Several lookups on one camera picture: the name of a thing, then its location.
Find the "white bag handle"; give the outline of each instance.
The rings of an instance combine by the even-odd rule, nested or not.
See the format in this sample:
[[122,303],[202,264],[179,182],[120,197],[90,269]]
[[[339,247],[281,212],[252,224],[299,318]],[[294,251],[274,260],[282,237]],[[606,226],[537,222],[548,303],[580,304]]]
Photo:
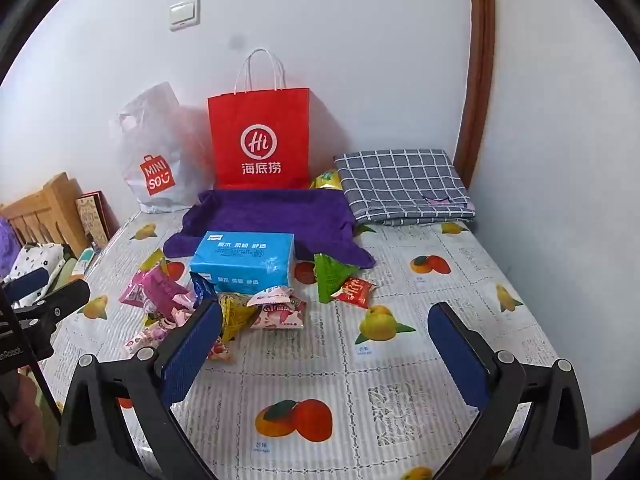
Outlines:
[[276,63],[273,60],[273,56],[271,55],[271,52],[269,52],[266,48],[254,48],[252,53],[245,58],[244,63],[242,63],[242,66],[238,71],[238,75],[236,76],[236,84],[234,85],[234,95],[236,95],[236,93],[238,92],[238,79],[240,79],[240,74],[242,73],[242,70],[244,70],[244,93],[247,93],[247,87],[253,89],[253,85],[251,83],[251,74],[250,74],[250,70],[251,70],[250,60],[253,54],[260,51],[266,52],[267,55],[269,56],[269,59],[271,59],[271,67],[273,68],[273,89],[278,90],[278,76],[277,76],[278,73],[280,74],[280,90],[284,88],[284,74],[283,74],[284,68],[282,67],[282,64],[279,62]]

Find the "white circle logo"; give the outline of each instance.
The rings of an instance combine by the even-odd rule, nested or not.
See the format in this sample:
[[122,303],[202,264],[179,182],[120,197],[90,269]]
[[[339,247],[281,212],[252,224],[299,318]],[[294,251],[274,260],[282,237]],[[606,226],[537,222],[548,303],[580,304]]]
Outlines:
[[275,132],[264,124],[252,124],[240,136],[242,151],[255,160],[269,158],[276,151],[277,145]]

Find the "silver screw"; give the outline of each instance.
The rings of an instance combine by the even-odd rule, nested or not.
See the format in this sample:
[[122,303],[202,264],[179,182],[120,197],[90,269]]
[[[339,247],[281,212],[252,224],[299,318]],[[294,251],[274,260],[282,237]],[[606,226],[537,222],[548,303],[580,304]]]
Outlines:
[[560,359],[558,361],[558,368],[560,368],[563,372],[571,371],[571,363],[566,359]]
[[91,364],[91,361],[94,360],[94,357],[91,354],[84,354],[81,358],[78,359],[78,364],[81,367],[85,367]]
[[136,354],[136,356],[141,361],[146,361],[148,359],[151,359],[154,356],[154,349],[151,348],[151,346],[145,346],[144,348],[141,348],[140,350],[138,350],[138,353]]
[[501,363],[509,365],[513,363],[514,360],[515,360],[515,357],[511,352],[507,352],[506,350],[500,350],[498,352],[498,361],[500,361]]

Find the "blue tissue package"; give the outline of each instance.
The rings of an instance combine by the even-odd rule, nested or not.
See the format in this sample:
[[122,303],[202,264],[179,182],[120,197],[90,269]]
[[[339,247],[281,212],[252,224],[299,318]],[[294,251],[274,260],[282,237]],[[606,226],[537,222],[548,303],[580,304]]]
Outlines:
[[291,286],[293,234],[209,231],[190,268],[220,292],[257,294],[269,286]]

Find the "blue gripper pad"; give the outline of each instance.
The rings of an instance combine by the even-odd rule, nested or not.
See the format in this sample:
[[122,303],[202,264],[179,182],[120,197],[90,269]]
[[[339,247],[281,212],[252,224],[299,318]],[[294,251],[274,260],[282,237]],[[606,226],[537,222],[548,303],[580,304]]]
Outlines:
[[[187,329],[188,334],[161,371],[160,398],[166,407],[184,400],[213,343],[220,335],[222,309],[218,300],[212,298],[208,306],[201,305],[181,328]],[[162,345],[168,342],[171,335],[167,336]]]
[[20,276],[13,281],[7,283],[4,287],[4,293],[9,303],[15,303],[32,292],[41,289],[49,283],[49,273],[44,267],[32,270],[29,274]]
[[438,304],[429,310],[427,328],[460,395],[469,406],[482,411],[490,397],[487,370]]

